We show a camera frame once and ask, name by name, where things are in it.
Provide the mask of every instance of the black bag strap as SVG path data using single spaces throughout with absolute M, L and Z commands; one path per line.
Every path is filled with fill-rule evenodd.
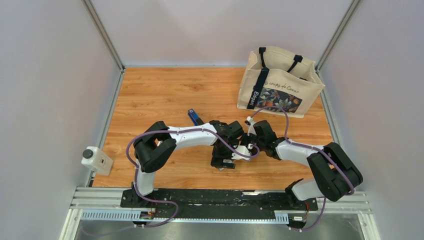
M 264 88 L 265 81 L 267 80 L 268 73 L 270 69 L 265 65 L 264 53 L 267 50 L 266 47 L 260 47 L 260 60 L 262 62 L 262 69 L 260 70 L 260 74 L 257 77 L 256 84 L 253 87 L 252 94 L 250 96 L 250 100 L 247 104 L 247 109 L 255 109 L 256 103 L 258 103 L 259 95 L 262 92 L 262 88 Z
M 301 63 L 303 59 L 304 58 L 301 55 L 294 55 L 294 58 L 293 58 L 294 62 L 291 65 L 291 67 L 287 70 L 287 72 L 290 73 L 290 71 L 295 68 L 296 64 Z

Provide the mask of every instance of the wooden table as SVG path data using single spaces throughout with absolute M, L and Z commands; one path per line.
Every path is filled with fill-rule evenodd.
M 239 121 L 244 127 L 253 112 L 237 109 L 244 68 L 127 68 L 103 151 L 113 160 L 109 176 L 96 175 L 93 187 L 130 187 L 134 166 L 127 160 L 128 142 L 156 121 L 167 126 L 193 126 L 187 115 L 193 108 L 204 122 Z M 256 121 L 268 120 L 278 137 L 286 126 L 283 116 L 258 113 Z M 290 117 L 288 137 L 314 145 L 332 141 L 326 115 L 318 98 L 304 118 Z M 306 166 L 267 157 L 264 152 L 250 162 L 237 160 L 235 169 L 212 167 L 211 146 L 175 151 L 157 171 L 155 188 L 283 190 L 293 181 L 311 178 Z

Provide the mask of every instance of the blue handheld object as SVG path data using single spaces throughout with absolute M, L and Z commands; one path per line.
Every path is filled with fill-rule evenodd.
M 205 124 L 202 119 L 197 115 L 197 113 L 193 110 L 193 108 L 188 110 L 188 116 L 190 117 L 191 121 L 194 123 L 195 126 Z

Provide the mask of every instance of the black metal plate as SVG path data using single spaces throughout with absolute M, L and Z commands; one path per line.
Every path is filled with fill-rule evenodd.
M 160 188 L 147 195 L 147 198 L 170 200 L 179 206 L 177 218 L 193 219 L 275 219 L 275 210 L 306 211 L 306 205 L 297 208 L 290 206 L 285 192 L 268 192 L 258 195 L 243 193 L 253 190 L 221 189 L 167 189 Z M 315 198 L 308 199 L 310 211 L 318 210 Z M 151 207 L 150 202 L 142 200 L 133 189 L 122 193 L 122 208 Z M 172 204 L 158 204 L 157 218 L 168 218 L 175 211 Z

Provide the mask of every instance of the gray floor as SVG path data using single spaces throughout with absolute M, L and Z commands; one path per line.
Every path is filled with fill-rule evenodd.
M 310 215 L 308 225 L 316 219 Z M 82 221 L 80 227 L 91 234 L 104 234 L 130 226 L 126 221 Z M 294 232 L 275 224 L 168 223 L 154 228 L 131 228 L 112 235 L 91 237 L 77 233 L 76 240 L 363 240 L 356 214 L 325 214 L 310 231 Z

